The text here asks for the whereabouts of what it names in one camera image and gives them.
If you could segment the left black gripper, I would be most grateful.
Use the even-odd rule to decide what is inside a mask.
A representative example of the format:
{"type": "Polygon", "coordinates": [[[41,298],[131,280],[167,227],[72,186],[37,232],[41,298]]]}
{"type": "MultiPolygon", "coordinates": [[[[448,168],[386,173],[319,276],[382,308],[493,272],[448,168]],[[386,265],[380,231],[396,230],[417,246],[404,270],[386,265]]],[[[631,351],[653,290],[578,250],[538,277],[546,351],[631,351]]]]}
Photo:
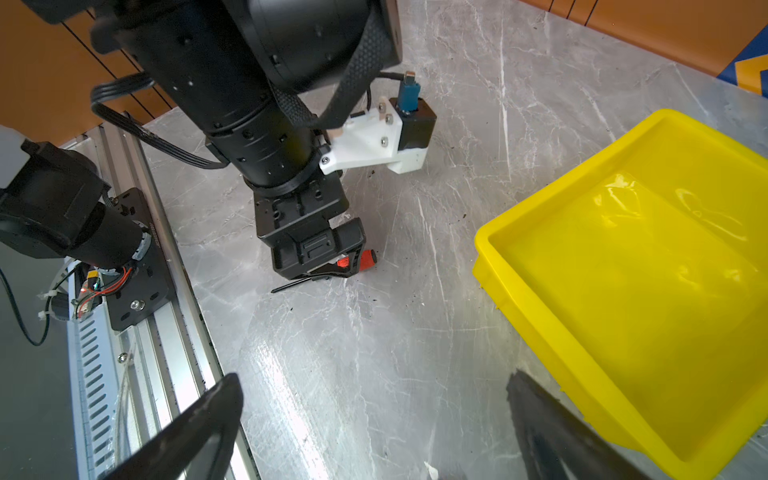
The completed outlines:
{"type": "Polygon", "coordinates": [[[338,173],[319,173],[280,198],[256,195],[254,207],[257,236],[271,249],[274,271],[291,280],[272,294],[308,281],[349,278],[366,268],[361,220],[331,225],[349,208],[338,173]]]}

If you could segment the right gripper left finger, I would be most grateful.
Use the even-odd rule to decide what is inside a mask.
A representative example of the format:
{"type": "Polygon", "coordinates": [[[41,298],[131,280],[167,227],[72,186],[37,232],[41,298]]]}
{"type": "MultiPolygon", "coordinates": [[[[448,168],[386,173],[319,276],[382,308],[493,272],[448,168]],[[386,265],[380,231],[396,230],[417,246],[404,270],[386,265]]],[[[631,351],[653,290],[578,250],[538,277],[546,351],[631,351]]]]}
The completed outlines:
{"type": "Polygon", "coordinates": [[[191,406],[102,474],[103,479],[229,479],[244,394],[239,376],[224,375],[191,406]]]}

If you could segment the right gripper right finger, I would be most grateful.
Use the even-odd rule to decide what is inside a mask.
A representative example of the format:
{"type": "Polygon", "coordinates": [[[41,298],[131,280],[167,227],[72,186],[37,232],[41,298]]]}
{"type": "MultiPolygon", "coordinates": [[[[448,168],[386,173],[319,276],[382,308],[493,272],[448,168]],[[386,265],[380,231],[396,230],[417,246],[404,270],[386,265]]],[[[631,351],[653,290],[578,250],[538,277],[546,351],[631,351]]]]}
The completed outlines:
{"type": "Polygon", "coordinates": [[[507,400],[529,479],[647,477],[527,373],[511,374],[507,400]]]}

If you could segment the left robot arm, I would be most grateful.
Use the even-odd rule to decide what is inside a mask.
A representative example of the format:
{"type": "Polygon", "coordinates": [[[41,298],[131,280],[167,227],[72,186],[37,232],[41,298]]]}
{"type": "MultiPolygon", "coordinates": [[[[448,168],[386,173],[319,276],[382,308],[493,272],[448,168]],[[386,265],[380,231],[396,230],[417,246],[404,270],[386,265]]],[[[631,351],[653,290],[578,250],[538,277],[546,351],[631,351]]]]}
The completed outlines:
{"type": "Polygon", "coordinates": [[[99,85],[91,109],[153,148],[204,170],[235,167],[253,191],[258,238],[288,285],[348,278],[374,265],[331,172],[330,134],[402,59],[394,1],[32,1],[55,24],[95,15],[93,47],[141,72],[99,85]],[[211,159],[185,151],[108,103],[161,87],[205,134],[211,159]]]}

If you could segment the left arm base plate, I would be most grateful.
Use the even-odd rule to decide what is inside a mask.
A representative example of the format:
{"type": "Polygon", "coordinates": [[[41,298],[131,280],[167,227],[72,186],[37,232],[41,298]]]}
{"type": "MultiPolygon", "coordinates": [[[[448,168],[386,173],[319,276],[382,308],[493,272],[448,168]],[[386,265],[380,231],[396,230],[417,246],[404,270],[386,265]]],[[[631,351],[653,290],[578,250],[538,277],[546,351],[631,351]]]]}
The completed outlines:
{"type": "Polygon", "coordinates": [[[163,307],[174,296],[175,286],[144,194],[138,188],[131,188],[117,199],[121,212],[151,236],[146,254],[141,260],[133,261],[124,286],[106,297],[110,327],[122,332],[163,307]]]}

